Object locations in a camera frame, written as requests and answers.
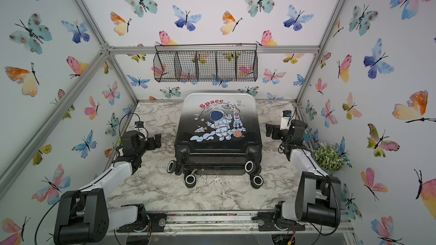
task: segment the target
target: suitcase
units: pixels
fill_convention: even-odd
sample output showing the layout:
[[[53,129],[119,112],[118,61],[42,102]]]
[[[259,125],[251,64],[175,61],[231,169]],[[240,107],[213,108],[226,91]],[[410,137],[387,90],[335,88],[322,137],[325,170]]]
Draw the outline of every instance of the suitcase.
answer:
[[[263,179],[262,139],[256,102],[246,93],[194,93],[183,101],[175,160],[168,173],[184,175],[185,185],[193,188],[196,174],[250,175],[253,188]]]

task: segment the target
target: potted plant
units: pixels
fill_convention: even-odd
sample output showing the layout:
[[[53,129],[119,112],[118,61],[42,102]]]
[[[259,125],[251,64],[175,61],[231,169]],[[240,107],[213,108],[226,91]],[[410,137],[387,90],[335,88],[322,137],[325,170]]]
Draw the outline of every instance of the potted plant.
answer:
[[[339,171],[345,165],[344,158],[338,152],[337,148],[327,145],[326,143],[318,144],[318,147],[314,151],[314,157],[318,165],[329,173],[329,175]]]

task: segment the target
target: white marble surface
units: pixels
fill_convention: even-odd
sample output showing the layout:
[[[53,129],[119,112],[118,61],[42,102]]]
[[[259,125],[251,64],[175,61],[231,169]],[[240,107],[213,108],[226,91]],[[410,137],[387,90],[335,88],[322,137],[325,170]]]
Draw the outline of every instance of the white marble surface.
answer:
[[[144,203],[148,211],[204,211],[274,209],[278,201],[295,197],[300,178],[296,168],[277,152],[279,140],[265,136],[265,123],[280,123],[281,111],[291,109],[288,101],[256,101],[262,135],[264,185],[253,189],[249,176],[198,176],[197,185],[187,188],[183,175],[168,174],[174,159],[174,138],[183,103],[140,103],[136,113],[149,136],[162,134],[162,147],[147,151],[141,168],[127,178],[107,199],[108,207]],[[133,117],[129,129],[133,127]]]

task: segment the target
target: black wire basket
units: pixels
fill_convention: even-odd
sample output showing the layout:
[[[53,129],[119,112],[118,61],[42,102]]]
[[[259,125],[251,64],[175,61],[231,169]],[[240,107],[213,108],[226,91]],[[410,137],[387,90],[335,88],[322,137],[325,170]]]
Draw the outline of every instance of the black wire basket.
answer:
[[[256,44],[155,46],[155,48],[154,78],[157,82],[254,82],[257,80]]]

